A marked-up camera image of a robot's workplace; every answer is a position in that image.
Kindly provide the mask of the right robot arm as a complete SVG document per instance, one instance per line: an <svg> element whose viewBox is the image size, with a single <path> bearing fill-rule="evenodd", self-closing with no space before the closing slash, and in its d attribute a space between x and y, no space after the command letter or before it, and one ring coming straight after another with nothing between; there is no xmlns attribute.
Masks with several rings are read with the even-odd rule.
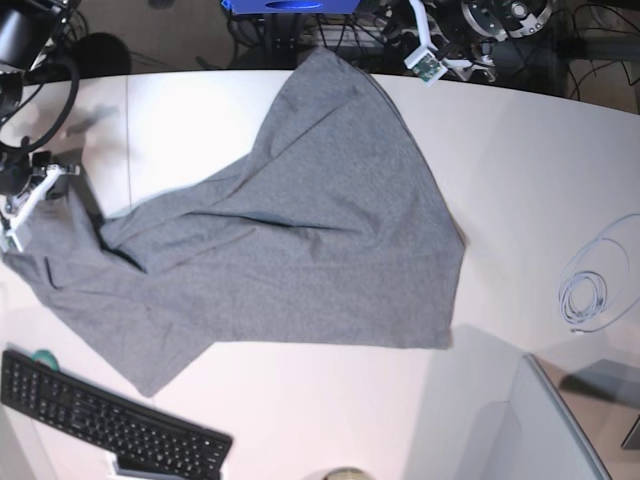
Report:
<svg viewBox="0 0 640 480"><path fill-rule="evenodd" d="M61 42L77 1L3 1L1 3L1 124L6 125L35 96L23 97L30 80L43 79L48 70L67 71L70 88L53 124L37 140L25 136L20 144L1 144L1 235L15 242L35 205L62 175L75 175L76 167L57 164L43 147L69 116L79 90L76 63L64 54Z"/></svg>

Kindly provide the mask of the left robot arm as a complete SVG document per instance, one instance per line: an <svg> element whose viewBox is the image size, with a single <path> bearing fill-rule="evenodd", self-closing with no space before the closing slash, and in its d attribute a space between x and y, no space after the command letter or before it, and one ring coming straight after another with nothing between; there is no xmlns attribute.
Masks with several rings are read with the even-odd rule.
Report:
<svg viewBox="0 0 640 480"><path fill-rule="evenodd" d="M540 32L551 19L550 1L412 1L418 46L406 68L431 85L450 74L468 81L478 72L496 80L492 47Z"/></svg>

